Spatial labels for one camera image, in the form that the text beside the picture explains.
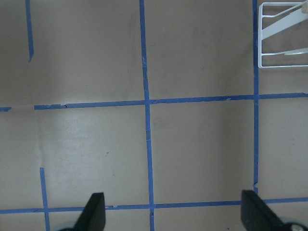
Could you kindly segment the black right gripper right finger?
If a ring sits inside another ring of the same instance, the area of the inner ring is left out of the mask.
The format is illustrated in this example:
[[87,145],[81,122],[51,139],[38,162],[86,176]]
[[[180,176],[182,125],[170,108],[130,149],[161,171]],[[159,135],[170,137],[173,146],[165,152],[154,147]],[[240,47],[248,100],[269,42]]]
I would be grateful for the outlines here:
[[288,225],[253,190],[242,190],[241,222],[247,231],[288,230]]

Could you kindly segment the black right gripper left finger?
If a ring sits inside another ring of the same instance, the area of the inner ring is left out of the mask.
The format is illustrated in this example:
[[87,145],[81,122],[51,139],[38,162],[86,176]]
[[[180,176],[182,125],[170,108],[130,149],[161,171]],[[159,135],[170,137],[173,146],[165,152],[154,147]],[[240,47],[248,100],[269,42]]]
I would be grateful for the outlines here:
[[73,231],[103,231],[106,224],[104,193],[93,193],[74,224]]

